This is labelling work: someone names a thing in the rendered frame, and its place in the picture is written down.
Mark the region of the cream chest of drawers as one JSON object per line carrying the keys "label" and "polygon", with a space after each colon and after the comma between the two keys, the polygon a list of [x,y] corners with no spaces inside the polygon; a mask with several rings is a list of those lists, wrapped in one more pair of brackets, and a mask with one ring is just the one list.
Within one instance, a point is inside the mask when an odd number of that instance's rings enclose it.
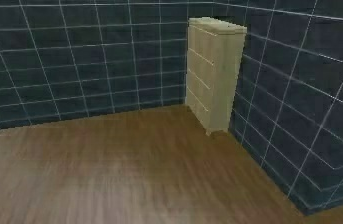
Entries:
{"label": "cream chest of drawers", "polygon": [[185,104],[207,135],[228,131],[246,34],[215,18],[189,19]]}

